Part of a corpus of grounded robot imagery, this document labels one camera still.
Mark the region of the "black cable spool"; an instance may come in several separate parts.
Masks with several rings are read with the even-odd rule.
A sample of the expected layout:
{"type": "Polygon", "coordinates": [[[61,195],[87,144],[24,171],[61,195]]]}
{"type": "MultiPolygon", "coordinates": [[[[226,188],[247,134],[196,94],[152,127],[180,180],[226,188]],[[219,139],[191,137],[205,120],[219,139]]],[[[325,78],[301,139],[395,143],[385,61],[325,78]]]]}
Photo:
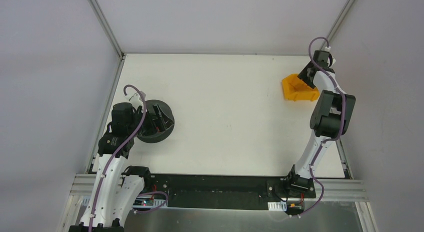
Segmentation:
{"type": "MultiPolygon", "coordinates": [[[[166,105],[168,105],[164,101],[155,100],[155,99],[147,100],[146,106],[149,105],[149,104],[153,105],[155,113],[156,113],[155,104],[166,104],[166,105]]],[[[168,129],[166,131],[160,131],[159,133],[154,134],[154,135],[142,135],[142,127],[141,127],[138,131],[137,138],[142,142],[150,143],[150,144],[159,143],[159,142],[165,140],[166,138],[168,138],[170,136],[170,134],[172,133],[174,127],[175,127],[175,119],[174,119],[171,108],[170,108],[170,111],[169,111],[169,115],[170,115],[170,118],[174,121],[174,125],[170,129],[168,129]]],[[[159,124],[158,117],[155,120],[155,123],[158,126],[158,124],[159,124]]]]}

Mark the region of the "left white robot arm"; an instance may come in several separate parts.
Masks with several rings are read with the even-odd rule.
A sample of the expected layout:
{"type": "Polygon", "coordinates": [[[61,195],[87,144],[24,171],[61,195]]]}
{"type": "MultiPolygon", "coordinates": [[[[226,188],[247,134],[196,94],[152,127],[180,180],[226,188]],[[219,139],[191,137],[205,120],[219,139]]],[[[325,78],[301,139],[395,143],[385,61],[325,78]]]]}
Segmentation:
{"type": "Polygon", "coordinates": [[[98,166],[88,206],[70,231],[124,231],[125,220],[139,194],[152,189],[149,168],[129,165],[129,153],[139,139],[158,143],[172,133],[175,119],[161,100],[113,105],[111,121],[98,142],[98,166]]]}

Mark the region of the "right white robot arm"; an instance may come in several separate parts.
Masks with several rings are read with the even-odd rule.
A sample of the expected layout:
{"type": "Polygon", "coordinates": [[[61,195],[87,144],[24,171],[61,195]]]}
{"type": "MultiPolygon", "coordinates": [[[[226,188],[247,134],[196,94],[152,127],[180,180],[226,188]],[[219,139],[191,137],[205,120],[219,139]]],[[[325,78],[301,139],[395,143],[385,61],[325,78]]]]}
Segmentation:
{"type": "Polygon", "coordinates": [[[349,127],[356,98],[338,84],[329,49],[316,50],[311,61],[299,74],[282,80],[284,98],[291,101],[315,101],[309,127],[311,136],[300,159],[282,182],[290,197],[314,192],[314,175],[319,162],[332,143],[349,127]]]}

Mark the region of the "orange plastic bin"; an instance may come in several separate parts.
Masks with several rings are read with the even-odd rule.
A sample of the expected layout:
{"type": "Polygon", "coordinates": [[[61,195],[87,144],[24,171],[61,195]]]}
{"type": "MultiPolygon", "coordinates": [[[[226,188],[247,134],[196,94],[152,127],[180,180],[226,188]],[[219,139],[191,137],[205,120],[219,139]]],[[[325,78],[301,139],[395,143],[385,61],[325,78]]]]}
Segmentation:
{"type": "Polygon", "coordinates": [[[317,88],[309,87],[304,81],[298,78],[297,74],[290,74],[281,81],[283,96],[291,101],[315,101],[319,98],[320,92],[317,88]]]}

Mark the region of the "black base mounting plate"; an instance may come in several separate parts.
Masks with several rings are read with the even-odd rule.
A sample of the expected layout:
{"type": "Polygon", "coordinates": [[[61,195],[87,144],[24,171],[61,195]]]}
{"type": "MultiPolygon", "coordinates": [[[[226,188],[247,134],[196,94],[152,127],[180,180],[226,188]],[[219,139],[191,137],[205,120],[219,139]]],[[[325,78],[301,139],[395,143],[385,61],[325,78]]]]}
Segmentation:
{"type": "Polygon", "coordinates": [[[152,199],[168,199],[167,207],[267,210],[269,202],[316,198],[315,188],[289,190],[284,177],[218,176],[154,173],[142,193],[159,191],[152,199]]]}

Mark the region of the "aluminium frame rail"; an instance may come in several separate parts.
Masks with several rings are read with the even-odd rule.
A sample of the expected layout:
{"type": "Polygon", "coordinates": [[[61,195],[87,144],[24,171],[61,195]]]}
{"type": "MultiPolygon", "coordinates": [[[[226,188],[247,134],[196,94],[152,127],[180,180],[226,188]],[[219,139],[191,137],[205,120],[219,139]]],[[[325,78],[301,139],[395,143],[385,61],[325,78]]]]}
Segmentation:
{"type": "MultiPolygon", "coordinates": [[[[284,178],[277,176],[219,176],[156,173],[148,179],[148,188],[160,191],[261,192],[272,195],[282,192],[284,178]]],[[[361,180],[320,178],[324,186],[323,201],[368,202],[369,196],[361,180]]]]}

